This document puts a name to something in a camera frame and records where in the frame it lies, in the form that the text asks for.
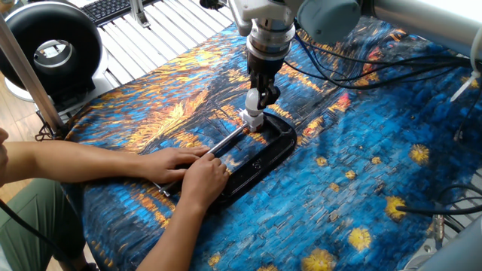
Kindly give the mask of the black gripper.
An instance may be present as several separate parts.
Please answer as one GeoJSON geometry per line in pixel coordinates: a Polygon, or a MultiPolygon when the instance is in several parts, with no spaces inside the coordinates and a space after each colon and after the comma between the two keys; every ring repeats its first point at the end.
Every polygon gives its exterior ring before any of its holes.
{"type": "Polygon", "coordinates": [[[258,90],[258,109],[272,105],[280,96],[275,85],[274,76],[282,68],[283,59],[266,60],[248,52],[247,66],[250,77],[250,88],[258,90]]]}

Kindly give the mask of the person's right hand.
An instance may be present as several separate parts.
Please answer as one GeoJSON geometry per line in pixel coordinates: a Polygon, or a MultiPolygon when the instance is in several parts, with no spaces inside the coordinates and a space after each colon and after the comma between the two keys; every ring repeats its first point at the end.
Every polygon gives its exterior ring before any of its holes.
{"type": "Polygon", "coordinates": [[[205,213],[219,197],[230,173],[214,154],[204,154],[186,171],[177,211],[185,209],[205,213]]]}

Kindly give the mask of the person's left hand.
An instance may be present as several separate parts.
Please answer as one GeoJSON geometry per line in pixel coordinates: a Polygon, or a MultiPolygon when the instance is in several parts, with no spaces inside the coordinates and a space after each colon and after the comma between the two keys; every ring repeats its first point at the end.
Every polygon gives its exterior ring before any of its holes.
{"type": "Polygon", "coordinates": [[[139,177],[156,184],[181,180],[189,166],[209,151],[209,147],[165,148],[139,158],[139,177]]]}

